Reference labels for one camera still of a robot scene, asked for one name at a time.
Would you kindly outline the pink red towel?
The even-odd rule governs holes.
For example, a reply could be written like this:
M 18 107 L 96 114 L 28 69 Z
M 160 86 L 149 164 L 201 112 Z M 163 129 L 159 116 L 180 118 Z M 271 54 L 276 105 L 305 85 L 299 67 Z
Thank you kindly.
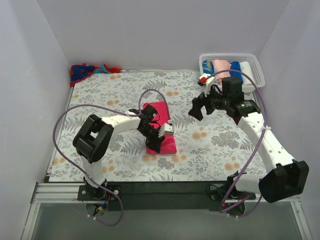
M 145 103 L 142 109 L 144 110 L 147 107 L 147 105 L 153 106 L 157 111 L 157 115 L 153 118 L 153 121 L 156 121 L 161 126 L 169 122 L 169 115 L 167 113 L 167 107 L 164 101 Z M 165 139 L 162 141 L 160 145 L 160 153 L 147 147 L 146 153 L 148 155 L 173 155 L 177 153 L 175 137 L 170 134 L 165 134 L 164 136 Z

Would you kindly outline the red blue towel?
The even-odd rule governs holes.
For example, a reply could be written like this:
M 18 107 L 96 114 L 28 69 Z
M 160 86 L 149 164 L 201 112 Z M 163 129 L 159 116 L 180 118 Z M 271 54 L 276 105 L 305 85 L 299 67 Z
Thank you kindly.
M 123 69 L 118 67 L 108 67 L 106 64 L 100 66 L 90 65 L 87 63 L 75 64 L 70 67 L 70 87 L 84 81 L 94 74 L 117 74 Z

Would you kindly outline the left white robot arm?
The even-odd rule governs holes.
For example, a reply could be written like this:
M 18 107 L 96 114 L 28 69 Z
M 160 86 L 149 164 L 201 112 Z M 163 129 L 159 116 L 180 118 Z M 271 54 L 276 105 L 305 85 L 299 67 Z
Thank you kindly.
M 114 135 L 138 130 L 145 137 L 146 147 L 160 152 L 165 134 L 173 133 L 174 128 L 169 123 L 154 126 L 157 114 L 157 110 L 148 104 L 141 111 L 130 109 L 125 114 L 102 118 L 92 114 L 86 119 L 72 144 L 82 159 L 86 191 L 95 200 L 103 199 L 107 193 L 102 158 Z

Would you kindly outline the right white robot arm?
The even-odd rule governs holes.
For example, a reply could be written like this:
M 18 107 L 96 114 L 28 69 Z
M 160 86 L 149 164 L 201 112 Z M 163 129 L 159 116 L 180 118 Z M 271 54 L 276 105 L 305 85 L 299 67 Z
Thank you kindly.
M 215 110 L 225 111 L 255 145 L 253 154 L 259 154 L 266 170 L 265 176 L 248 174 L 244 169 L 230 175 L 223 196 L 237 199 L 247 192 L 274 203 L 302 194 L 309 166 L 304 160 L 297 161 L 280 144 L 266 125 L 266 115 L 261 114 L 253 100 L 245 99 L 242 81 L 238 77 L 227 77 L 222 80 L 222 87 L 218 87 L 214 77 L 204 73 L 198 84 L 205 89 L 192 100 L 189 116 L 201 121 L 204 118 L 202 108 L 207 115 Z

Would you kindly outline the blue printed rolled towel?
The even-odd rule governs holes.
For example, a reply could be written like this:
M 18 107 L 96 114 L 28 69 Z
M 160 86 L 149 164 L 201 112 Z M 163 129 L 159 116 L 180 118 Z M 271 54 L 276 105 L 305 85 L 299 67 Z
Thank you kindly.
M 208 59 L 201 63 L 201 69 L 204 74 L 212 75 L 215 73 L 213 62 Z

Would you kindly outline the peach rolled towel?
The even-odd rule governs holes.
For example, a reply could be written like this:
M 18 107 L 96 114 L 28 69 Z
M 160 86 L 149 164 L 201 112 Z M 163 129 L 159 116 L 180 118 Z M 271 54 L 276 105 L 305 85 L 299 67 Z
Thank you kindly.
M 226 60 L 215 59 L 212 61 L 212 64 L 213 64 L 214 73 L 220 72 L 222 70 L 230 70 L 231 69 L 231 64 Z M 230 73 L 228 71 L 225 71 L 225 72 L 216 74 L 214 76 L 214 80 L 217 85 L 221 85 L 222 80 L 224 78 L 228 78 L 230 76 L 231 76 Z

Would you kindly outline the white rolled towel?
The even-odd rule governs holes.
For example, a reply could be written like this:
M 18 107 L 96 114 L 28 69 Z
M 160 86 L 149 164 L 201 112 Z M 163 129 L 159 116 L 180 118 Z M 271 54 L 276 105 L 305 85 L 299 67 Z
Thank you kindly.
M 251 66 L 250 66 L 249 62 L 242 61 L 239 63 L 239 65 L 240 65 L 241 72 L 244 73 L 245 75 L 247 75 L 251 80 L 254 80 L 253 73 L 252 73 Z M 243 81 L 243 83 L 242 83 L 243 87 L 247 87 L 247 86 L 252 85 L 251 81 L 246 76 L 242 75 L 242 81 Z

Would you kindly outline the dark blue rolled towel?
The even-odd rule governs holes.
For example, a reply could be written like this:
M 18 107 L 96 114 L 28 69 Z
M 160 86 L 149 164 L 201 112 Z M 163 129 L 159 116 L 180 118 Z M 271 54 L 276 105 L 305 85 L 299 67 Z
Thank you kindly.
M 231 71 L 229 72 L 230 76 L 239 78 L 243 83 L 243 78 L 241 74 L 242 70 L 241 70 L 240 63 L 238 61 L 233 61 L 230 65 L 230 69 L 231 69 Z

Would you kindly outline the floral table mat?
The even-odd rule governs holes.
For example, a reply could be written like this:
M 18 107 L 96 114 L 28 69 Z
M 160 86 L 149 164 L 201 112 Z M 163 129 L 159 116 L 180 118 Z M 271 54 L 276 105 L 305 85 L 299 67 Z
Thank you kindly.
M 247 172 L 265 173 L 254 145 L 223 111 L 216 110 L 198 121 L 188 115 L 192 99 L 202 88 L 196 71 L 129 72 L 94 74 L 77 83 L 70 98 L 58 140 L 50 182 L 81 182 L 83 166 L 73 139 L 88 116 L 112 116 L 138 105 L 166 99 L 175 127 L 177 153 L 149 155 L 145 138 L 136 130 L 113 136 L 102 159 L 108 181 L 212 181 L 225 180 L 248 163 Z

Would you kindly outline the white plastic basket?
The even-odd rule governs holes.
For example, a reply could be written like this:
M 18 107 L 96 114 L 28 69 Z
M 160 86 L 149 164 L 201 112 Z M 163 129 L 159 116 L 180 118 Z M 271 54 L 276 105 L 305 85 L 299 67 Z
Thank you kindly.
M 265 76 L 262 71 L 261 65 L 257 59 L 257 57 L 251 53 L 204 53 L 199 56 L 199 70 L 200 74 L 203 74 L 203 66 L 202 62 L 205 60 L 213 61 L 215 59 L 218 60 L 226 60 L 228 62 L 237 61 L 241 62 L 248 62 L 250 65 L 250 70 L 252 73 L 252 80 L 255 81 L 255 85 L 258 88 L 262 88 L 265 86 Z

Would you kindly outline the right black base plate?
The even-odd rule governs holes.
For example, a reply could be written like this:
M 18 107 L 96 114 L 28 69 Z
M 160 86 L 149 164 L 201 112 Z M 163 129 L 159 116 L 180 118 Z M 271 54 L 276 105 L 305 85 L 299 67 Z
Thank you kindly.
M 217 200 L 217 201 L 222 201 L 228 190 L 229 190 L 229 187 L 226 183 L 224 183 L 224 184 L 209 184 L 205 188 L 206 195 L 211 200 Z M 256 195 L 254 193 L 240 192 L 240 191 L 237 191 L 234 189 L 228 195 L 227 199 L 228 200 L 242 200 L 248 196 L 250 196 L 249 197 L 250 200 L 256 198 Z

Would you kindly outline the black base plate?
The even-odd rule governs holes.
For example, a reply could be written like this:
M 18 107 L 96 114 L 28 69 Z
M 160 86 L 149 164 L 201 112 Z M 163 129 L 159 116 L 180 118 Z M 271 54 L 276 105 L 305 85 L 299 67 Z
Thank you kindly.
M 91 185 L 80 185 L 77 194 L 78 201 L 116 201 L 122 194 L 122 186 L 119 184 L 109 184 L 105 187 L 112 193 L 101 189 L 100 187 L 92 187 Z
M 205 188 L 206 195 L 211 200 L 217 200 L 217 201 L 222 201 L 228 190 L 229 190 L 229 187 L 226 183 L 224 183 L 224 184 L 209 184 Z M 248 196 L 250 196 L 249 197 L 250 200 L 256 198 L 256 195 L 254 193 L 240 192 L 240 191 L 237 191 L 234 189 L 228 195 L 227 199 L 228 200 L 242 200 Z

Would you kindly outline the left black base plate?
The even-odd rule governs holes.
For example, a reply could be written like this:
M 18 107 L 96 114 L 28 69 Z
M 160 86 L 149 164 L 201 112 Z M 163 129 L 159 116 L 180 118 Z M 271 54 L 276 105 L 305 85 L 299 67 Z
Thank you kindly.
M 100 187 L 92 187 L 91 185 L 80 185 L 77 194 L 78 201 L 116 201 L 122 194 L 122 186 L 119 184 L 109 184 L 105 187 L 112 193 L 101 189 Z

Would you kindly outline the aluminium frame rail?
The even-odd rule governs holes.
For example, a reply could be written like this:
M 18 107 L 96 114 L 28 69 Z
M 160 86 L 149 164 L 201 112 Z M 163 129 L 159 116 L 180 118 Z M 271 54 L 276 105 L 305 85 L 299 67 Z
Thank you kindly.
M 81 183 L 37 183 L 35 185 L 30 208 L 24 223 L 21 240 L 32 238 L 41 204 L 69 204 L 77 202 Z

